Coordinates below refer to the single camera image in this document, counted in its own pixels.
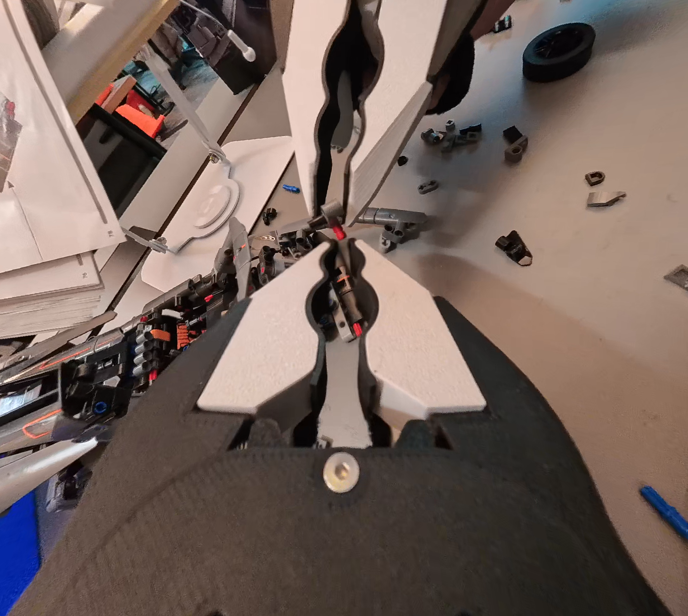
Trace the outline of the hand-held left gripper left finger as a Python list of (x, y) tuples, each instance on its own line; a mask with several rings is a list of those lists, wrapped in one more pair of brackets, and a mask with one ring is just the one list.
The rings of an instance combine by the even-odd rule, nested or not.
[(332, 241), (317, 244), (250, 297), (196, 401), (200, 412), (270, 420), (293, 445), (320, 445), (326, 334), (315, 310), (333, 252)]

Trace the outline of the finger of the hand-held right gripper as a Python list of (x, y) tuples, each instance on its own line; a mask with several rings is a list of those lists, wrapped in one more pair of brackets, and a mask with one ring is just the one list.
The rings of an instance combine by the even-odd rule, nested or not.
[(381, 37), (378, 76), (361, 103), (363, 133), (348, 164), (346, 225), (380, 190), (427, 109), (428, 81), (447, 0), (380, 0), (374, 32)]
[(282, 84), (301, 193), (316, 215), (319, 122), (329, 101), (325, 64), (348, 15), (349, 0), (294, 0)]

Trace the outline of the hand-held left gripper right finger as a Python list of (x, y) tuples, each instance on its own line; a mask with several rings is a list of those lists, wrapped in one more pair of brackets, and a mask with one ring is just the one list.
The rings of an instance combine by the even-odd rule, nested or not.
[(363, 314), (358, 398), (372, 445), (435, 416), (484, 412), (477, 384), (435, 297), (362, 240), (354, 240), (354, 294)]

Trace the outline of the grey black lego car model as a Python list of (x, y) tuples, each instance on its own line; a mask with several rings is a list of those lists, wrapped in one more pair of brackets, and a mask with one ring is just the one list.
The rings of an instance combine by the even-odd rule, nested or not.
[(239, 302), (315, 249), (315, 229), (280, 234), (253, 257), (242, 225), (230, 231), (208, 275), (154, 299), (112, 331), (70, 344), (87, 321), (1, 360), (1, 515), (53, 480), (50, 508), (72, 508), (90, 473), (82, 458), (110, 441), (114, 424), (179, 355)]

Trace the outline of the grey lego connector red pin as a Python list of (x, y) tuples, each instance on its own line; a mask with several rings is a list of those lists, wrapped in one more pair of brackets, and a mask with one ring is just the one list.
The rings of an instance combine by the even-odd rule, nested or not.
[(321, 206), (321, 213), (307, 222), (310, 231), (331, 230), (338, 241), (347, 238), (343, 228), (345, 222), (345, 211), (341, 203), (333, 199)]

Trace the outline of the black lego wedge piece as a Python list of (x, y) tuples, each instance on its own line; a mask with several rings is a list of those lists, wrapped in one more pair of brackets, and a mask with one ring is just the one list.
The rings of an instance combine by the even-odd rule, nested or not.
[(495, 241), (495, 246), (521, 267), (529, 267), (532, 264), (532, 253), (515, 230), (507, 235), (501, 235)]

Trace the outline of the curved grey lego arch assembly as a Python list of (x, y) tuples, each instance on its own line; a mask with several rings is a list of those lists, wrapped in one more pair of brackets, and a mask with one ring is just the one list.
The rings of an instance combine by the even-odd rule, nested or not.
[[(307, 228), (307, 222), (310, 219), (280, 226), (275, 233), (276, 239), (287, 238), (297, 240), (297, 238), (308, 238), (315, 232)], [(355, 223), (379, 227), (380, 252), (389, 253), (409, 238), (416, 237), (428, 223), (428, 217), (426, 214), (418, 211), (368, 207), (362, 215), (357, 217)]]

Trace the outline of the black lego tyre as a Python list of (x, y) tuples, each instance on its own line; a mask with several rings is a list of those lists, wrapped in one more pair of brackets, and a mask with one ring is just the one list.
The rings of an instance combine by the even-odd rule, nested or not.
[(582, 22), (562, 24), (538, 34), (522, 55), (524, 78), (548, 83), (570, 77), (589, 62), (595, 39), (595, 29)]

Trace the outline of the lego instruction booklet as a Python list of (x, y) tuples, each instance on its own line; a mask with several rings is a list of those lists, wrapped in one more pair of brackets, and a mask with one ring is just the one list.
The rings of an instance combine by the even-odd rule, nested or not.
[(21, 0), (1, 0), (1, 338), (93, 317), (95, 253), (124, 240)]

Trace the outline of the thin metal rod white tips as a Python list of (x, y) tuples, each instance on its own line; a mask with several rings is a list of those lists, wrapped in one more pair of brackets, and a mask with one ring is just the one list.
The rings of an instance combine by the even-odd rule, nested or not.
[(234, 30), (232, 30), (229, 27), (225, 27), (218, 18), (216, 18), (214, 15), (212, 15), (209, 11), (204, 10), (199, 8), (198, 6), (192, 4), (189, 1), (186, 0), (173, 0), (176, 1), (178, 4), (186, 7), (187, 9), (190, 9), (197, 14), (201, 15), (202, 17), (211, 20), (215, 24), (217, 24), (224, 32), (225, 32), (225, 37), (229, 39), (241, 52), (243, 58), (252, 63), (256, 59), (256, 53), (254, 49), (246, 44), (236, 33)]

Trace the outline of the orange storage bin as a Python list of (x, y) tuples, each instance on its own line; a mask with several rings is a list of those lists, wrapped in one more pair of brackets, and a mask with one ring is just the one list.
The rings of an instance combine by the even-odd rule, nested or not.
[(164, 125), (164, 115), (152, 116), (150, 113), (146, 113), (142, 109), (129, 104), (119, 106), (116, 108), (115, 113), (154, 140), (157, 139)]
[(135, 84), (136, 79), (131, 75), (116, 79), (100, 93), (94, 103), (102, 107), (106, 112), (112, 113), (124, 102)]

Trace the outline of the grey desk leg panel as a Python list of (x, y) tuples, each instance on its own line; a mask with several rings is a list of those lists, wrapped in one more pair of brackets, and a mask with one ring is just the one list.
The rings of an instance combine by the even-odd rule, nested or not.
[(186, 125), (120, 217), (121, 226), (160, 230), (207, 157), (199, 135)]

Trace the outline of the blue plastic bin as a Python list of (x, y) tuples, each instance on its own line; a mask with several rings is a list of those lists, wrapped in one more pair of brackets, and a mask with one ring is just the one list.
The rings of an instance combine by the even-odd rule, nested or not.
[(1, 515), (1, 615), (7, 615), (40, 568), (36, 494)]

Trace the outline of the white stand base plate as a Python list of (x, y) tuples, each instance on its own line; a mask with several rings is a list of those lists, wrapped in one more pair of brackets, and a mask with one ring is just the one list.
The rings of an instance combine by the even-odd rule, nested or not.
[(230, 162), (210, 163), (162, 232), (169, 252), (149, 254), (142, 284), (156, 295), (211, 271), (230, 220), (249, 233), (292, 157), (290, 137), (240, 140), (223, 147)]

